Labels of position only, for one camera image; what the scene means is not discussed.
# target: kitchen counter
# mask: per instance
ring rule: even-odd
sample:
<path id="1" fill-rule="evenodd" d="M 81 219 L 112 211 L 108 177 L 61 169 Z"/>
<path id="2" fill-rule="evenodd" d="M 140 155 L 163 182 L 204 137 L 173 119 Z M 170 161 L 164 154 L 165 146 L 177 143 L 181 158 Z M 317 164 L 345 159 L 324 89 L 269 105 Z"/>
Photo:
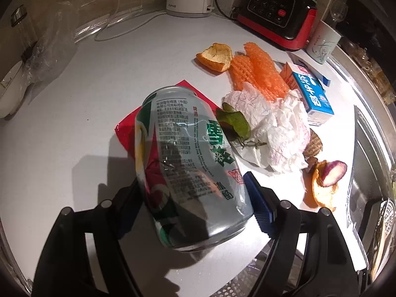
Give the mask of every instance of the kitchen counter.
<path id="1" fill-rule="evenodd" d="M 110 36 L 140 23 L 139 17 L 105 30 Z M 239 25 L 221 19 L 184 19 L 161 15 L 122 37 L 96 42 L 89 37 L 59 78 L 35 99 L 23 104 L 10 121 L 0 120 L 0 217 L 8 243 L 27 278 L 34 271 L 51 227 L 65 206 L 93 208 L 132 183 L 134 163 L 119 143 L 114 128 L 141 105 L 152 91 L 185 79 L 217 105 L 232 90 L 229 73 L 214 75 L 195 61 L 195 54 L 213 42 L 233 52 L 253 41 L 274 60 L 290 61 L 287 53 L 264 42 Z M 324 144 L 320 160 L 348 164 L 339 182 L 334 213 L 345 226 L 345 200 L 354 150 L 354 104 L 366 112 L 348 83 L 328 65 L 319 65 L 304 51 L 297 54 L 330 79 L 326 95 L 335 116 L 313 128 Z M 238 158 L 241 172 L 253 171 L 280 199 L 310 209 L 302 199 L 301 173 L 268 176 Z M 205 297 L 238 274 L 264 247 L 268 237 L 254 218 L 233 239 L 201 253 L 185 254 L 163 248 L 143 207 L 133 230 L 120 242 L 125 258 L 145 296 Z M 97 285 L 104 288 L 87 235 Z M 304 250 L 304 238 L 298 245 Z M 350 250 L 358 249 L 349 243 Z M 355 268 L 362 265 L 354 258 Z"/>

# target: green leaf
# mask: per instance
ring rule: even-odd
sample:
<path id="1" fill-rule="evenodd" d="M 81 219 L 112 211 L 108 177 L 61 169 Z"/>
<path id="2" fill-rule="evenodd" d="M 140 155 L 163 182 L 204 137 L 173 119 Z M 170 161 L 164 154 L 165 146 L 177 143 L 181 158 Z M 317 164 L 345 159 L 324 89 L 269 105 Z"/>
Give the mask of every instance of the green leaf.
<path id="1" fill-rule="evenodd" d="M 250 137 L 250 126 L 245 116 L 226 102 L 223 109 L 216 110 L 216 118 L 229 141 L 239 139 L 243 142 Z"/>
<path id="2" fill-rule="evenodd" d="M 232 107 L 229 103 L 224 102 L 222 104 L 223 107 L 223 111 L 228 112 L 228 113 L 234 113 L 236 112 L 236 109 L 234 107 Z"/>

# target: orange foam netting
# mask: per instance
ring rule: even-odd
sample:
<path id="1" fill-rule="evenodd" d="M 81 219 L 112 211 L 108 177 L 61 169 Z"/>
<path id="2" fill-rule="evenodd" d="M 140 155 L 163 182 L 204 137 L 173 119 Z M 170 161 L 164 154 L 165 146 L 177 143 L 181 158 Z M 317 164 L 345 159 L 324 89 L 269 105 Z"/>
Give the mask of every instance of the orange foam netting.
<path id="1" fill-rule="evenodd" d="M 275 68 L 270 55 L 253 42 L 244 44 L 247 56 L 235 56 L 231 61 L 231 78 L 235 90 L 242 90 L 247 81 L 267 100 L 284 98 L 290 90 Z"/>

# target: purple onion skin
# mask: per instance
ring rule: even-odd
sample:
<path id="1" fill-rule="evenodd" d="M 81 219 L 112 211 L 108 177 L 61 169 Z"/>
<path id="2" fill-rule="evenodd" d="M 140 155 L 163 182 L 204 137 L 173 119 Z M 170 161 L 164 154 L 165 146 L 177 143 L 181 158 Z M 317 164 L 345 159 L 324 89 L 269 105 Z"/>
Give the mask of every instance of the purple onion skin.
<path id="1" fill-rule="evenodd" d="M 347 168 L 347 165 L 341 161 L 327 163 L 321 175 L 323 187 L 336 184 L 345 175 Z"/>

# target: glass jar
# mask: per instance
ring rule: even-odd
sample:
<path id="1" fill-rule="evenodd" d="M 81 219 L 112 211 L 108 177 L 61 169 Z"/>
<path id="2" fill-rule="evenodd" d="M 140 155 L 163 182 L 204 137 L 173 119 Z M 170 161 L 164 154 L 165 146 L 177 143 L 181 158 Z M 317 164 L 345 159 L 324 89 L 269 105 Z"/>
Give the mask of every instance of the glass jar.
<path id="1" fill-rule="evenodd" d="M 11 15 L 11 27 L 16 27 L 19 30 L 19 37 L 24 48 L 21 58 L 23 62 L 26 62 L 32 56 L 33 48 L 37 43 L 37 35 L 32 19 L 23 4 Z"/>

